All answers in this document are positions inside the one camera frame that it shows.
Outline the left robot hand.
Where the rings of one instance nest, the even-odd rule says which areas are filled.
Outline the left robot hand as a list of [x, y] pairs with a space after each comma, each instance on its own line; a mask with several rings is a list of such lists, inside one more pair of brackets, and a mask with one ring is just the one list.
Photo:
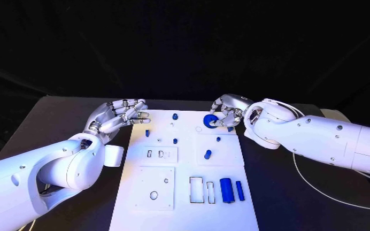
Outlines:
[[99, 138], [103, 144], [113, 139], [119, 129], [133, 124], [149, 123], [144, 99], [121, 99], [103, 103], [90, 113], [83, 133]]

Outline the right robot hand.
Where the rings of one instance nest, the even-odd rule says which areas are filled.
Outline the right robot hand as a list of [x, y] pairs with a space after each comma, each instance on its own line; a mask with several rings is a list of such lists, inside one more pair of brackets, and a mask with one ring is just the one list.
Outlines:
[[254, 102], [246, 97], [234, 94], [221, 95], [213, 102], [210, 107], [210, 114], [214, 114], [220, 107], [223, 119], [210, 121], [210, 127], [234, 127], [244, 117], [246, 110]]

